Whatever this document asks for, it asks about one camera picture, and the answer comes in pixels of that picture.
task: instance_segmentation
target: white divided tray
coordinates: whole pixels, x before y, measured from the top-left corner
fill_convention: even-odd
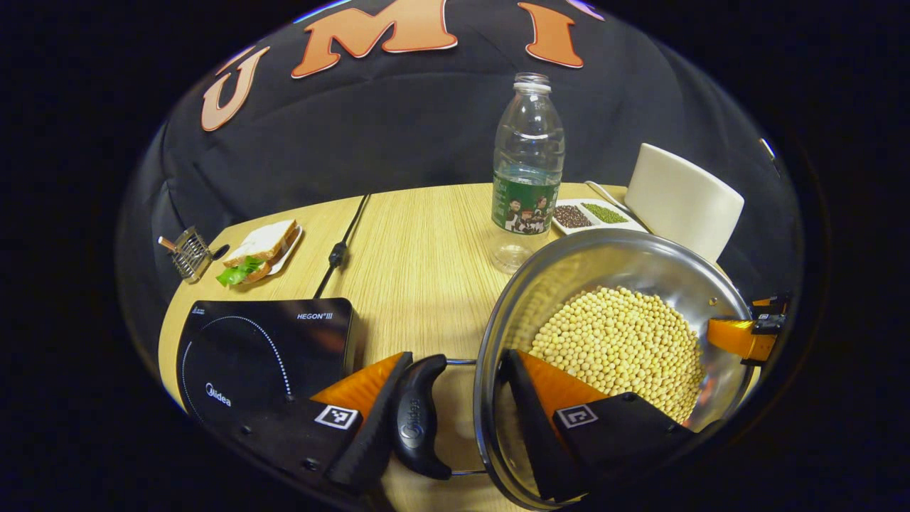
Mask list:
[[[596,204],[597,206],[602,206],[608,210],[613,211],[614,213],[621,215],[624,219],[626,219],[626,221],[625,222],[615,222],[613,224],[608,224],[606,222],[603,222],[602,220],[598,219],[593,214],[593,212],[591,212],[590,210],[585,208],[584,205],[582,205],[582,203]],[[574,207],[578,208],[581,211],[581,214],[584,215],[591,222],[591,226],[585,226],[583,228],[566,228],[556,219],[556,215],[553,215],[553,224],[555,224],[556,227],[560,229],[560,231],[562,231],[563,233],[565,233],[567,235],[571,235],[572,233],[577,232],[577,231],[599,230],[599,229],[604,229],[604,228],[641,231],[643,233],[648,232],[648,230],[646,230],[641,224],[639,224],[635,220],[630,219],[629,215],[627,213],[616,208],[611,203],[609,203],[605,200],[557,200],[556,206],[574,206]]]

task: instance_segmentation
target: metal grater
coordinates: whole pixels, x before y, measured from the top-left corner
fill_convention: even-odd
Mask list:
[[[212,262],[212,253],[208,251],[206,241],[192,226],[180,234],[174,244],[177,250],[171,252],[171,261],[186,282],[196,282],[205,273]]]

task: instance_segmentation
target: black pot handle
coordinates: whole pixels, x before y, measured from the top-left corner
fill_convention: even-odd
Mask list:
[[[436,441],[436,405],[433,383],[446,369],[446,356],[431,355],[412,364],[395,387],[392,446],[408,469],[430,478],[448,480],[450,467],[443,464],[433,444]]]

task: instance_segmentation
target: bottle label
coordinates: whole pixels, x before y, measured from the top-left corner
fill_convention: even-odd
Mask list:
[[[560,186],[527,185],[493,176],[493,222],[506,231],[536,235],[550,229]]]

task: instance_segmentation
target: sandwich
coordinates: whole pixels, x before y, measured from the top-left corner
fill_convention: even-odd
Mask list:
[[[284,257],[297,236],[297,221],[282,220],[251,231],[222,261],[227,267],[218,282],[224,286],[256,282]]]

